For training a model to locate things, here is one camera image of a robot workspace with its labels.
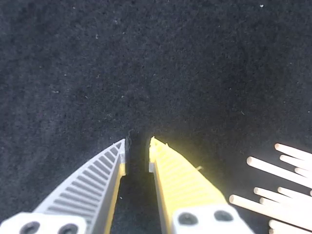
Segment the white wooden stick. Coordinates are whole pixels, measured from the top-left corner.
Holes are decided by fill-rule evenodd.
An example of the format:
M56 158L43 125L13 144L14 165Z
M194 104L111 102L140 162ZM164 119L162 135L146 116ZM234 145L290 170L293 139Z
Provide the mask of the white wooden stick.
M294 171L299 174L299 175L302 175L306 178L309 178L309 179L312 179L312 172L311 171L307 171L307 170L304 170L304 169L301 169L301 168L298 168L296 167L294 169Z
M304 152L302 150L298 150L290 146L286 146L282 144L275 144L275 149L282 153L285 153L287 155L293 156L301 160L310 161L310 162L312 161L312 154Z
M265 205L265 206L280 206L281 203L278 203L276 201L272 201L270 199L266 199L264 197L259 199L260 204Z
M270 200L276 201L278 203L292 203L292 199L284 196L282 194L278 194L269 190L261 189L261 188L254 188L253 192L259 196L266 197Z
M303 186L306 186L306 187L312 189L312 181L311 180L309 180L309 179L307 179L301 175L298 175L296 173L287 171L283 168L274 166L270 163L264 162L260 159L255 158L255 157L248 157L247 158L247 164L251 167L255 167L257 169L263 170L263 171L268 172L270 174L282 177L284 179L290 180L292 182L301 184Z
M276 220L269 221L269 227L273 230L280 230L282 233L292 233L292 234L311 234L308 231L302 230L301 228L296 228L294 226L288 225L286 223L281 223Z
M285 189L282 187L278 187L277 191L280 194L289 196L289 197L294 198L298 201L307 202L309 204L312 204L312 197L311 196L308 196L308 195L305 195L305 194L302 194L302 193L299 193L299 192L296 192L296 191L293 191L290 189Z
M312 222L310 221L310 217L306 214L301 214L300 212L296 212L294 210L288 211L284 208L264 206L237 195L231 195L229 201L234 205L248 210L279 219L298 227L312 230Z
M312 171L312 166L310 163L308 163L307 161L301 160L301 159L297 159L294 157L290 157L290 156L286 156L286 155L281 155L279 157L279 159L283 162L286 162L290 165L293 165L295 167L299 167L308 171Z

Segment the black carpet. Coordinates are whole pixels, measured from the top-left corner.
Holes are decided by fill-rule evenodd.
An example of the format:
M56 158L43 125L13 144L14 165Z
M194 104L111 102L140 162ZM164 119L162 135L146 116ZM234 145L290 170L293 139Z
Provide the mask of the black carpet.
M290 0L2 0L0 219L31 211L130 135L112 233L160 233L142 145L154 134L219 187L301 186L276 142L312 149L312 4ZM268 219L238 209L257 234Z

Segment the screw hole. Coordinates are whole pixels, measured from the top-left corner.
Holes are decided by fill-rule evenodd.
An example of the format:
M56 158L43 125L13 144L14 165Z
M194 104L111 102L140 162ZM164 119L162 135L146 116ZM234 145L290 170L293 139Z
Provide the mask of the screw hole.
M182 225L194 225L198 223L197 217L191 213L180 214L178 220Z
M19 234L35 234L38 231L39 227L40 224L38 222L29 222L21 228Z
M233 220L233 216L227 211L216 211L214 217L217 221L229 222Z
M58 234L76 234L78 232L78 227L75 224L66 224L61 227Z

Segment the wooden dowel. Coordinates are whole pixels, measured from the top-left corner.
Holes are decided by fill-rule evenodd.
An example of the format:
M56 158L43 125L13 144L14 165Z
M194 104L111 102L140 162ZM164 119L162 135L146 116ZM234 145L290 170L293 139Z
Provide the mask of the wooden dowel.
M247 158L247 164L251 167L255 167L257 169L263 170L265 172L268 172L270 174L282 177L284 179L290 180L292 182L301 184L303 186L306 186L308 188L312 188L312 181L301 176L298 175L296 173L287 171L283 168L274 166L270 163L264 162L260 159L257 159L255 157L248 157Z
M278 203L276 201L272 201L270 199L266 199L264 197L259 199L260 204L265 205L265 206L280 206L281 203Z
M301 168L298 168L298 167L296 167L294 169L294 171L297 174L304 176L305 178L312 179L312 172L311 171L307 171L307 170L304 170L304 169L301 169Z
M305 195L290 189L285 189L282 187L278 187L277 191L280 194L286 195L288 197L294 198L296 200L298 200L298 202L307 202L309 204L312 204L312 197L309 195Z
M285 208L269 207L259 204L257 202L245 199L237 195L231 195L229 198L230 203L246 208L248 210L276 218L278 220L312 230L312 222L310 217L305 213L297 212L296 210L288 211Z
M283 233L292 233L292 234L311 234L308 231L305 231L301 228L297 228L291 225L288 225L286 223L281 223L276 220L270 220L269 221L269 227L273 230L280 230Z
M295 158L301 159L301 160L305 160L305 161L312 161L312 154L304 152L302 150L298 150L296 148L290 147L290 146L286 146L286 145L282 145L282 144L275 144L275 149L285 153L287 155L293 156Z
M311 166L311 164L307 163L307 161L297 159L294 157L290 157L287 155L281 155L279 157L279 159L281 161L286 162L286 163L293 165L295 167L299 167L299 168L304 169L304 170L312 171L312 166Z
M282 194L278 194L278 193L269 191L269 190L265 190L265 189L261 189L261 188L256 187L256 188L254 188L253 192L259 196L266 197L266 198L273 200L273 201L276 201L278 203L288 204L288 203L292 202L291 198L284 196Z

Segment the dark fabric surface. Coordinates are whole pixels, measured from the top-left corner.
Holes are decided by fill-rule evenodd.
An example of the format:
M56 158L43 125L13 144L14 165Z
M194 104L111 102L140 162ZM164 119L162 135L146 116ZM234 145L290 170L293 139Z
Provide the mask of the dark fabric surface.
M312 148L311 12L307 0L2 0L0 219L130 135L112 233L160 233L141 160L150 133L225 196L306 192L245 160L293 169L274 143ZM238 210L267 233L267 218Z

